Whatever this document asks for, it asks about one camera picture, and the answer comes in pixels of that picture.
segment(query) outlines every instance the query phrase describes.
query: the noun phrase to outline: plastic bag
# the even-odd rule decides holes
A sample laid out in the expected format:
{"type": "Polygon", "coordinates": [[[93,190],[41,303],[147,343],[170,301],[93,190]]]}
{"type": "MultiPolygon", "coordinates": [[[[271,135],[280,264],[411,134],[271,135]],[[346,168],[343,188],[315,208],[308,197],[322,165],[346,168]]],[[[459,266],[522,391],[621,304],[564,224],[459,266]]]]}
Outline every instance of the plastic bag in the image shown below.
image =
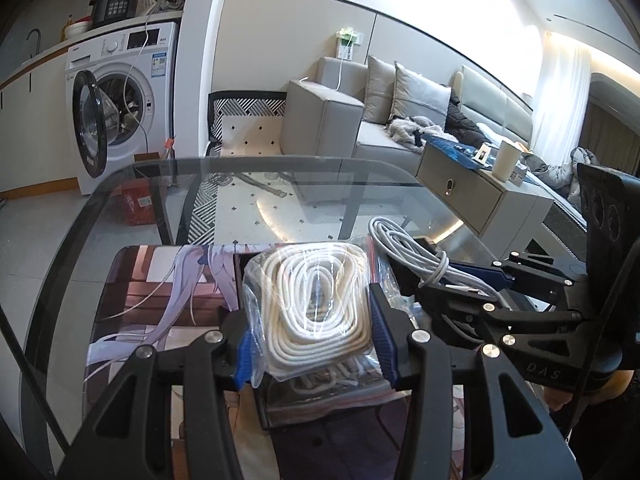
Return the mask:
{"type": "Polygon", "coordinates": [[[265,380],[258,410],[265,429],[316,420],[335,410],[385,404],[409,395],[382,377],[375,351],[285,382],[265,380]]]}
{"type": "Polygon", "coordinates": [[[372,349],[367,253],[348,242],[293,244],[254,256],[242,291],[254,336],[252,385],[337,365],[372,349]]]}

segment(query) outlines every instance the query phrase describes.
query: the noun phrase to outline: white cup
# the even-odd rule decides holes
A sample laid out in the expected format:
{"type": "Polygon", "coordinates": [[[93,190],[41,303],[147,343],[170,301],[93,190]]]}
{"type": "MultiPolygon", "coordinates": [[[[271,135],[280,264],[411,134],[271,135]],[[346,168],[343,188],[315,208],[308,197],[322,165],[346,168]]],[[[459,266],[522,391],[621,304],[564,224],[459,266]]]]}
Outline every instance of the white cup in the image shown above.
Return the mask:
{"type": "Polygon", "coordinates": [[[520,158],[521,154],[522,150],[520,148],[517,148],[513,144],[503,140],[500,143],[498,155],[495,157],[494,167],[491,170],[491,174],[498,180],[507,182],[511,173],[513,173],[513,169],[516,167],[516,162],[520,158]]]}

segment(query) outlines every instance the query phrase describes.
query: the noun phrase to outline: fur blanket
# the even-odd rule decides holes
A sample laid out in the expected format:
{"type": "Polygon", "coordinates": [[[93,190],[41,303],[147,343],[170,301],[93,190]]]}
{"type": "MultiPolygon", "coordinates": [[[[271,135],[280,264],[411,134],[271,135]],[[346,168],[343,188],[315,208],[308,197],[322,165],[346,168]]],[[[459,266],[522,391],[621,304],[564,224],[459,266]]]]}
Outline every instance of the fur blanket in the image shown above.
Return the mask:
{"type": "Polygon", "coordinates": [[[440,137],[441,139],[458,142],[456,137],[445,133],[433,121],[421,116],[408,117],[406,119],[395,116],[386,126],[386,132],[392,141],[401,144],[414,153],[422,153],[424,151],[425,136],[440,137]]]}

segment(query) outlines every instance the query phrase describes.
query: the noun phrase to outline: black jacket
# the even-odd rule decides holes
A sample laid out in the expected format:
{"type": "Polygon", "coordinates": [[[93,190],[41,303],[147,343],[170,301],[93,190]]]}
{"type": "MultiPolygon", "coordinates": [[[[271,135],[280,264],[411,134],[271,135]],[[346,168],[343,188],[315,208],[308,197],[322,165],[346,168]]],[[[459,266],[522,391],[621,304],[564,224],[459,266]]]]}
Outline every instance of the black jacket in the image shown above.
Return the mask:
{"type": "Polygon", "coordinates": [[[444,131],[456,137],[458,142],[473,146],[474,148],[479,148],[483,142],[489,142],[480,131],[480,128],[460,111],[459,106],[460,99],[452,88],[444,131]]]}

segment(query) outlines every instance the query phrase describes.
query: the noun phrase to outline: gray clothing pile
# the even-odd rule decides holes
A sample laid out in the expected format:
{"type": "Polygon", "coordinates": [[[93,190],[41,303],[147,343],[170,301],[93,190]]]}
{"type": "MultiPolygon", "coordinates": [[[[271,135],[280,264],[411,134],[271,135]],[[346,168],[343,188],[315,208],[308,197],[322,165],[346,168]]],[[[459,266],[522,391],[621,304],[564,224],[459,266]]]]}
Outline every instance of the gray clothing pile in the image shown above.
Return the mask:
{"type": "Polygon", "coordinates": [[[387,135],[392,141],[401,144],[414,153],[422,153],[426,141],[424,136],[440,137],[445,140],[458,142],[456,137],[447,134],[444,130],[427,117],[414,116],[405,119],[393,117],[386,126],[387,135]]]}
{"type": "Polygon", "coordinates": [[[590,150],[574,148],[570,161],[559,166],[549,166],[533,153],[523,153],[529,171],[547,184],[558,195],[567,199],[578,211],[582,211],[580,203],[580,183],[578,183],[578,163],[600,166],[600,162],[590,150]]]}

